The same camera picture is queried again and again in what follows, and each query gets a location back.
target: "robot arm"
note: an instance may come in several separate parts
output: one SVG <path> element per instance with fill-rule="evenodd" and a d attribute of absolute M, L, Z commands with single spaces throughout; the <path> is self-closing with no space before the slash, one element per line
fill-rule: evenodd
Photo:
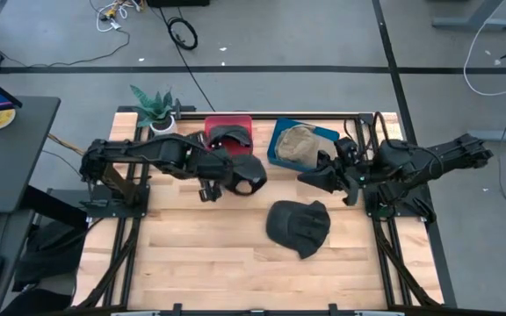
<path fill-rule="evenodd" d="M 349 196 L 343 201 L 347 205 L 357 203 L 358 189 L 378 184 L 381 203 L 391 205 L 411 189 L 454 169 L 485 166 L 493 154 L 482 143 L 469 134 L 429 148 L 384 140 L 371 161 L 361 161 L 358 145 L 343 138 L 335 142 L 336 159 L 320 152 L 317 168 L 299 175 L 298 180 L 328 192 L 346 191 Z"/>
<path fill-rule="evenodd" d="M 199 132 L 161 135 L 148 141 L 94 140 L 83 156 L 80 173 L 85 182 L 101 181 L 128 205 L 138 203 L 137 185 L 122 178 L 113 163 L 149 163 L 177 179 L 198 178 L 203 202 L 219 198 L 221 185 L 240 195 L 253 194 L 263 186 L 266 173 L 255 156 L 230 157 L 225 149 L 208 151 L 204 138 Z M 237 189 L 243 181 L 250 191 Z"/>

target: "blue container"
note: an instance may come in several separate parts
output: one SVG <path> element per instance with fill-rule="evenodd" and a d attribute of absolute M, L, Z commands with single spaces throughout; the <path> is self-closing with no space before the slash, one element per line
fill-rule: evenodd
<path fill-rule="evenodd" d="M 277 140 L 280 134 L 284 130 L 287 130 L 292 126 L 296 126 L 299 124 L 309 125 L 288 118 L 277 119 L 277 124 L 274 126 L 274 132 L 272 132 L 271 144 L 269 145 L 269 150 L 267 151 L 267 157 L 269 158 L 269 162 L 271 164 L 298 171 L 309 171 L 313 169 L 311 167 L 307 167 L 299 163 L 281 161 L 279 158 L 277 158 L 277 154 L 275 153 L 274 150 L 274 148 L 277 146 Z M 339 139 L 339 133 L 337 131 L 331 131 L 327 128 L 316 126 L 313 132 L 314 134 L 322 136 L 323 138 L 326 138 L 331 141 Z"/>

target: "wooden table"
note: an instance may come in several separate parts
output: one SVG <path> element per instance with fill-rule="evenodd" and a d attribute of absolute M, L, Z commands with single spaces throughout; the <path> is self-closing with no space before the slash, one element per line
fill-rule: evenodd
<path fill-rule="evenodd" d="M 401 138 L 397 116 L 384 116 L 390 137 Z M 136 119 L 135 113 L 117 113 L 111 140 L 131 139 Z M 305 122 L 344 136 L 342 120 Z M 181 134 L 204 128 L 203 121 L 177 125 Z M 174 303 L 182 303 L 185 310 L 326 310 L 329 303 L 347 310 L 387 307 L 362 194 L 357 205 L 347 207 L 341 200 L 345 193 L 329 194 L 300 183 L 298 172 L 269 164 L 266 152 L 273 127 L 274 120 L 253 121 L 254 154 L 262 160 L 269 181 L 251 197 L 225 192 L 216 203 L 202 203 L 197 180 L 181 181 L 150 170 L 149 210 L 141 223 L 130 309 L 170 310 Z M 354 126 L 348 128 L 356 134 Z M 126 173 L 126 166 L 117 168 Z M 266 236 L 268 209 L 283 199 L 306 204 L 319 200 L 329 211 L 329 236 L 304 261 Z M 105 219 L 87 237 L 74 304 L 87 297 L 108 268 L 116 223 Z M 442 302 L 424 224 L 417 218 L 397 218 L 396 224 L 408 269 L 432 298 Z M 389 266 L 396 302 L 401 303 L 397 273 Z M 120 284 L 113 303 L 119 301 Z"/>

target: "black desk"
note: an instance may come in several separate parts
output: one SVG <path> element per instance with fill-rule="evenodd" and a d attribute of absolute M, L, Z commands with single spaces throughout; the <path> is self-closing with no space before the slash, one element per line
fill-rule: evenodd
<path fill-rule="evenodd" d="M 19 97 L 23 108 L 0 130 L 0 309 L 34 213 L 86 228 L 84 212 L 28 185 L 60 104 L 57 97 Z"/>

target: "gray floor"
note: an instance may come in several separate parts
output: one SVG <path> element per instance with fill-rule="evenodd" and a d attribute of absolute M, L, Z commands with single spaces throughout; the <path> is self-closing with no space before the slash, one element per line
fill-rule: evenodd
<path fill-rule="evenodd" d="M 94 0 L 95 5 L 108 4 Z M 400 67 L 461 67 L 473 33 L 439 31 L 432 16 L 466 15 L 479 1 L 459 4 L 382 0 Z M 168 9 L 168 17 L 175 14 Z M 184 52 L 192 66 L 387 65 L 370 1 L 213 0 L 206 8 L 183 8 L 199 33 L 199 48 Z M 495 15 L 506 18 L 506 2 Z M 131 43 L 113 57 L 80 66 L 181 66 L 182 62 L 151 12 L 129 11 L 120 20 Z M 113 50 L 125 39 L 95 29 L 86 2 L 9 0 L 0 15 L 0 49 L 23 63 L 74 61 Z M 493 67 L 506 53 L 506 32 L 483 33 L 470 66 Z M 7 61 L 4 66 L 16 67 Z M 389 75 L 335 73 L 196 74 L 218 110 L 398 111 Z M 481 97 L 461 75 L 402 75 L 416 137 L 422 145 L 447 141 L 468 129 L 502 129 L 506 96 Z M 506 75 L 471 75 L 485 92 L 506 90 Z M 0 75 L 18 95 L 58 96 L 61 109 L 52 132 L 88 146 L 108 135 L 119 105 L 134 104 L 128 84 L 145 91 L 172 89 L 184 104 L 207 111 L 188 74 Z M 502 153 L 506 186 L 506 145 Z M 78 166 L 70 152 L 47 144 Z M 430 184 L 441 237 L 460 307 L 506 311 L 506 204 L 493 160 L 480 170 L 460 171 Z M 42 189 L 82 188 L 75 174 L 42 155 L 33 176 Z"/>

